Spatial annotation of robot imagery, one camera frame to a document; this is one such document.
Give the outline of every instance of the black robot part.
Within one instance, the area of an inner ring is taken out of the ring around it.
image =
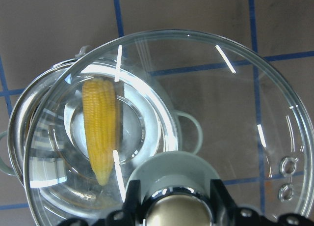
[[[141,204],[140,189],[140,180],[130,181],[122,209],[98,219],[91,226],[135,226],[136,222],[142,222],[149,208],[148,204]],[[314,222],[298,214],[285,214],[273,222],[251,208],[238,207],[220,179],[210,181],[210,198],[206,202],[217,226],[314,226]],[[83,219],[67,219],[58,226],[89,225]]]

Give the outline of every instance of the glass lid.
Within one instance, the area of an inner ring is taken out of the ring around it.
[[[133,171],[186,151],[238,205],[275,220],[313,202],[313,128],[287,81],[229,39],[186,30],[132,34],[80,58],[37,109],[24,181],[38,225],[120,209]]]

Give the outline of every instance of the pot handle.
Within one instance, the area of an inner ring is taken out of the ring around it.
[[[0,133],[0,140],[5,137],[7,135],[7,131],[4,131],[2,133]],[[2,160],[2,158],[0,157],[0,170],[3,173],[6,173],[8,175],[12,175],[15,176],[15,171],[12,169],[12,167],[9,167],[6,165],[6,163]]]
[[[195,145],[195,149],[192,152],[192,154],[196,155],[201,150],[202,145],[203,145],[203,139],[204,139],[203,130],[202,130],[200,123],[197,121],[196,118],[194,118],[192,115],[190,115],[188,113],[178,111],[178,110],[174,110],[173,112],[177,116],[182,116],[182,117],[188,118],[189,120],[191,120],[194,123],[196,130],[197,130],[198,139],[197,139],[197,143]]]

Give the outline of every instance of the gray tile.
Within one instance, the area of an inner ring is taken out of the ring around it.
[[[113,0],[0,0],[0,55],[9,89],[118,36]]]
[[[214,63],[225,64],[215,47],[219,38],[206,42],[193,40],[198,36],[197,33],[191,33],[191,35],[180,34],[180,38],[137,40],[124,47],[124,50],[128,52],[128,64],[148,72]],[[243,59],[227,49],[224,52],[231,61]]]
[[[198,155],[207,160],[223,180],[259,176],[251,66],[182,73],[157,77],[174,109],[195,117],[204,132]],[[184,149],[196,143],[195,128],[180,119]]]
[[[261,211],[259,182],[232,184],[227,185],[226,188],[238,206],[252,207]]]
[[[314,0],[255,0],[263,56],[314,50]]]
[[[265,214],[269,219],[276,220],[273,215],[281,215],[284,213],[293,213],[296,210],[300,194],[302,190],[303,177],[294,177],[292,184],[294,193],[291,200],[280,201],[279,191],[280,188],[288,184],[286,179],[278,179],[265,182]]]
[[[12,107],[15,106],[15,103],[17,102],[17,100],[19,99],[20,95],[11,95],[10,96],[10,100],[11,100],[11,105]]]
[[[1,210],[0,225],[35,226],[35,222],[28,208]]]
[[[306,155],[303,152],[304,132],[299,129],[300,119],[295,107],[286,99],[286,93],[268,77],[260,73],[261,127],[263,129],[267,156],[265,173],[280,174],[281,162],[285,157],[295,159],[296,171],[304,170]]]
[[[309,215],[309,219],[314,221],[314,211],[312,210],[310,215]]]
[[[9,120],[8,113],[6,111],[6,104],[2,97],[0,97],[0,115],[1,115],[0,131],[2,132],[7,129]],[[8,166],[11,166],[7,149],[6,137],[1,140],[0,145],[1,145],[0,148],[1,158]],[[0,179],[1,182],[3,183],[0,186],[0,192],[5,193],[0,194],[0,205],[26,202],[24,188],[18,181],[17,177],[6,175],[5,173],[0,171]]]
[[[313,57],[272,62],[299,95],[312,122],[314,121],[313,64]]]
[[[248,0],[120,0],[125,34],[182,28],[251,46]]]

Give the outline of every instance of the corn on the cob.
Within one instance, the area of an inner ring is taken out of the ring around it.
[[[114,165],[117,110],[112,82],[87,80],[82,87],[84,128],[91,167],[100,185],[108,182]]]

